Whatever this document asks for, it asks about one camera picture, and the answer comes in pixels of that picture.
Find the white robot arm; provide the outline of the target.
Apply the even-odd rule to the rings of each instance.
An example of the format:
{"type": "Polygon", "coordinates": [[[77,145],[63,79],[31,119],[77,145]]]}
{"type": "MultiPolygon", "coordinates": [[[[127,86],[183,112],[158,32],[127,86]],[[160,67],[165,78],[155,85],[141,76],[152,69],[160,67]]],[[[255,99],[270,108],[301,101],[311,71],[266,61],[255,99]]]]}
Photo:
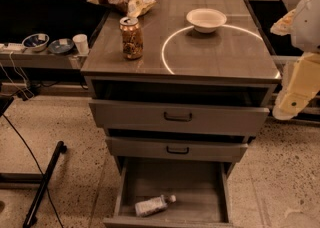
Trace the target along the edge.
{"type": "Polygon", "coordinates": [[[276,119],[289,120],[320,91],[320,0],[301,0],[270,32],[290,35],[292,45],[303,51],[297,61],[285,65],[282,90],[272,111],[276,119]]]}

